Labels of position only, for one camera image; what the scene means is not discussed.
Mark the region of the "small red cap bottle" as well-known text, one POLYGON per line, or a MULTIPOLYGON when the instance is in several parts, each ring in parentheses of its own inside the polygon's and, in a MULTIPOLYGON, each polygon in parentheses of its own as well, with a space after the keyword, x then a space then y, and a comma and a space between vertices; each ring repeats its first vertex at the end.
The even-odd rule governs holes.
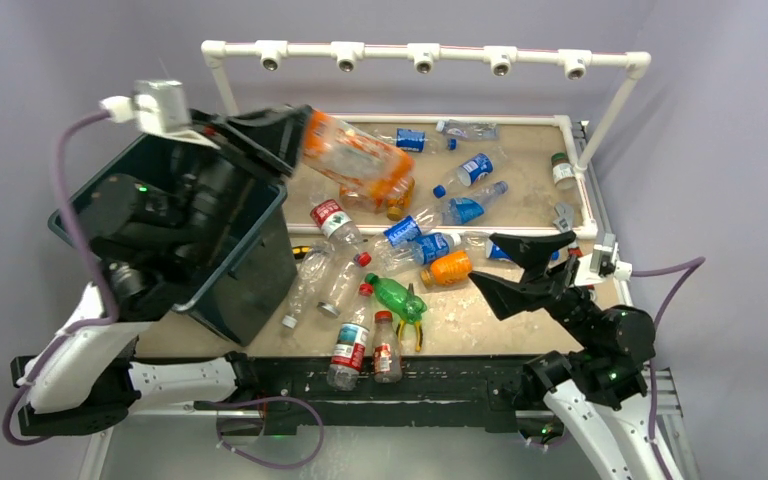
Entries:
POLYGON ((389 310, 374 315, 373 378, 380 384, 396 383, 402 379, 400 341, 393 327, 389 310))

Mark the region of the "orange juice bottle orange cap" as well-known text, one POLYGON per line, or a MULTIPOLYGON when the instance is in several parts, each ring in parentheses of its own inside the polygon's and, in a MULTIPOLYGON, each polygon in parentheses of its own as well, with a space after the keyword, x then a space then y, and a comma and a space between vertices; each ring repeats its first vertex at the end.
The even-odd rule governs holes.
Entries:
POLYGON ((468 279, 473 263, 465 251, 456 251, 434 260, 420 272, 420 280, 426 287, 450 287, 468 279))

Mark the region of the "Pocari Sweat bottle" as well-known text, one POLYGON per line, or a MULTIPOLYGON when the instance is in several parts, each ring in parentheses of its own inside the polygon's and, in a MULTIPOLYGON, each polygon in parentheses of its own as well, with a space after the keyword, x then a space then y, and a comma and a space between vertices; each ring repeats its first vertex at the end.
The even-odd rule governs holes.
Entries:
POLYGON ((388 247, 379 255, 378 265, 389 274, 398 274, 428 266, 458 250, 463 237, 452 233, 421 235, 397 247, 388 247))

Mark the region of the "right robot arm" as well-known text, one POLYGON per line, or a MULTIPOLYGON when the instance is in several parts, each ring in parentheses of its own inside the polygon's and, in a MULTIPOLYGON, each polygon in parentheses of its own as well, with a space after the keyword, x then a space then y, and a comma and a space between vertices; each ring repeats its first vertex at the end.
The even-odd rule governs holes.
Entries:
POLYGON ((495 317, 544 310, 582 348, 528 361, 518 397, 548 407, 602 479, 681 478, 662 447, 656 390, 643 376, 655 355, 655 322, 633 306, 603 309, 590 294, 592 285, 625 281, 632 274, 631 265, 618 257, 615 237, 607 234, 591 254, 570 255, 557 265, 551 265, 551 256, 575 242, 572 231, 538 237, 495 233, 489 239, 523 270, 517 281, 470 273, 495 317))

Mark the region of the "long blue label bottle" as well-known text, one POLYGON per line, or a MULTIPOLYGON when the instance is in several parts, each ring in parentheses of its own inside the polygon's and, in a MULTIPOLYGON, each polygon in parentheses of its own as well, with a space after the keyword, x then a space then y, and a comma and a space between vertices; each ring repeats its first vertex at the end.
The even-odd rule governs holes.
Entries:
POLYGON ((351 248, 348 258, 362 266, 369 266, 376 261, 383 261, 397 249, 405 247, 409 241, 429 233, 444 221, 444 214, 436 213, 425 216, 408 215, 395 225, 374 236, 370 241, 351 248))

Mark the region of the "large crushed orange label bottle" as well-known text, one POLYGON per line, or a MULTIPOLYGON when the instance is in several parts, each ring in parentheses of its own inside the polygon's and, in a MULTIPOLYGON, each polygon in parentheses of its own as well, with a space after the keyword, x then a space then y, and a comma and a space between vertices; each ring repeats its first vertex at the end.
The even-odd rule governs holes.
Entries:
POLYGON ((369 198, 396 198, 410 185, 408 153, 322 111, 312 112, 302 147, 305 165, 369 198))

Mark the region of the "green plastic bottle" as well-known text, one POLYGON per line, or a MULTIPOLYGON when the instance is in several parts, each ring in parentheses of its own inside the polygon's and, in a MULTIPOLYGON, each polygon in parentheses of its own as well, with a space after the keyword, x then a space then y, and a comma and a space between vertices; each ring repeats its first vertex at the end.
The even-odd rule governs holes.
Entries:
POLYGON ((422 321, 428 307, 413 290, 413 285, 404 286, 397 280, 369 273, 365 281, 373 288, 378 302, 395 313, 401 321, 416 324, 422 321))

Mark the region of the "tall blue label water bottle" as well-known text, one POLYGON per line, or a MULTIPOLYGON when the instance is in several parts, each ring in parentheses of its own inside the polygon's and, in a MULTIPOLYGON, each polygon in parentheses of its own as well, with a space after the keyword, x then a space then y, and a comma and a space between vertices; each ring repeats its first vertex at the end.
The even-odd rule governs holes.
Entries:
POLYGON ((421 231, 439 226, 463 226, 487 213, 489 208, 509 190, 505 181, 498 181, 475 193, 426 206, 407 219, 421 231))

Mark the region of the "red label bottle red cap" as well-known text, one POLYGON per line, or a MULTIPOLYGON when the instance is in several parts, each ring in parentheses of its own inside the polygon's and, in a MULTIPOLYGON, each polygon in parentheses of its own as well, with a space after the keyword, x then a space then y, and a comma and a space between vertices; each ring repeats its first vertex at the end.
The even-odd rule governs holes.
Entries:
POLYGON ((315 202, 310 217, 335 246, 357 246, 364 242, 354 220, 333 198, 315 202))

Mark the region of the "red label water bottle front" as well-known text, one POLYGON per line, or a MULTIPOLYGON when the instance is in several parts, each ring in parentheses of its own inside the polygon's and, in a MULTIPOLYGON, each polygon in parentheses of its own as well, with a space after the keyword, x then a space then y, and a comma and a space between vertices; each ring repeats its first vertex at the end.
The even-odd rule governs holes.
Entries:
POLYGON ((371 284, 364 282, 359 286, 351 314, 338 331, 327 372, 327 383, 338 391, 353 390, 363 369, 373 325, 373 294, 371 284))

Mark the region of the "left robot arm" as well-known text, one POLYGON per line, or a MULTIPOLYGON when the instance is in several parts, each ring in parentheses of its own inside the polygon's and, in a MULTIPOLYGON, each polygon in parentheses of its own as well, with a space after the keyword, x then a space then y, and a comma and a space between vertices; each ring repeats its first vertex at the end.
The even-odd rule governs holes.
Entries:
POLYGON ((17 395, 2 426, 10 442, 94 434, 156 405, 255 402, 242 354, 144 364, 122 351, 232 269, 245 247, 232 238, 236 220, 293 173, 313 115, 308 105, 189 110, 179 131, 145 134, 151 148, 135 154, 144 174, 112 167, 82 209, 62 197, 60 220, 91 278, 45 349, 13 362, 17 395))

